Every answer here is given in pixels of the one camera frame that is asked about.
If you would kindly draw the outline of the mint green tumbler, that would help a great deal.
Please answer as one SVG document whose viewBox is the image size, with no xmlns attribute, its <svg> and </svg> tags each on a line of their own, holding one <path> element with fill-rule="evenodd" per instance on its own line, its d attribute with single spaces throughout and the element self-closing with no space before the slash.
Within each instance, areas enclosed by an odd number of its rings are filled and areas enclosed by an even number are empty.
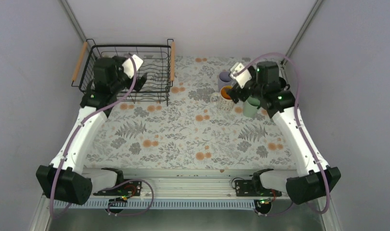
<svg viewBox="0 0 390 231">
<path fill-rule="evenodd" d="M 260 109 L 260 100 L 254 97 L 248 97 L 243 103 L 243 115 L 252 118 Z"/>
</svg>

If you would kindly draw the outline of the black cylindrical cup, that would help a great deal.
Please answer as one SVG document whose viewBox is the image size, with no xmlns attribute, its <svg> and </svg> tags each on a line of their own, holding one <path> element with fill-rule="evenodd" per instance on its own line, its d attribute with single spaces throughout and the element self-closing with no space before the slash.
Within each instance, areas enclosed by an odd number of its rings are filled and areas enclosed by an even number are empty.
<svg viewBox="0 0 390 231">
<path fill-rule="evenodd" d="M 279 77 L 279 83 L 280 83 L 281 90 L 286 91 L 290 89 L 290 85 L 283 77 Z"/>
</svg>

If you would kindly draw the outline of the lilac plastic cup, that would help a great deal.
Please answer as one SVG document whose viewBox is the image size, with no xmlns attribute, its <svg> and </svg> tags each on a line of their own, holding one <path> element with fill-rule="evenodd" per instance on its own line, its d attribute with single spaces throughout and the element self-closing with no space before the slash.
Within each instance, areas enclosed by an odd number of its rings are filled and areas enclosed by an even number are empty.
<svg viewBox="0 0 390 231">
<path fill-rule="evenodd" d="M 236 81 L 230 77 L 229 71 L 222 71 L 218 75 L 218 91 L 220 91 L 225 86 L 234 86 Z"/>
</svg>

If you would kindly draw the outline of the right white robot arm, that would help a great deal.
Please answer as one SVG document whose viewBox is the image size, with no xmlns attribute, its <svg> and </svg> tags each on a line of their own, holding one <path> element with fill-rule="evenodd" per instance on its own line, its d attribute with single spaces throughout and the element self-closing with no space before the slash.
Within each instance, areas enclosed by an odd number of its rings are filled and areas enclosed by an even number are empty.
<svg viewBox="0 0 390 231">
<path fill-rule="evenodd" d="M 230 68 L 229 76 L 235 82 L 229 96 L 234 103 L 249 98 L 259 101 L 286 139 L 296 164 L 296 170 L 272 168 L 254 173 L 252 191 L 258 196 L 270 189 L 286 193 L 300 205 L 327 196 L 341 178 L 338 167 L 331 167 L 313 143 L 290 85 L 280 76 L 276 62 L 263 61 L 256 67 L 245 67 L 240 62 Z"/>
</svg>

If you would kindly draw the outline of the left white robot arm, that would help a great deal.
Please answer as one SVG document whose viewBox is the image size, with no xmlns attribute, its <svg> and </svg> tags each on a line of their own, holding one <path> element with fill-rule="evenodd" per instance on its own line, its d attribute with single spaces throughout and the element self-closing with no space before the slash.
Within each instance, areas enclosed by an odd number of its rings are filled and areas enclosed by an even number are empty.
<svg viewBox="0 0 390 231">
<path fill-rule="evenodd" d="M 89 148 L 127 90 L 140 90 L 146 75 L 138 76 L 143 60 L 136 54 L 99 58 L 93 65 L 93 80 L 80 103 L 77 120 L 56 157 L 48 166 L 39 166 L 36 177 L 47 198 L 83 205 L 92 193 L 108 190 L 113 195 L 124 191 L 120 170 L 100 168 L 84 171 Z"/>
</svg>

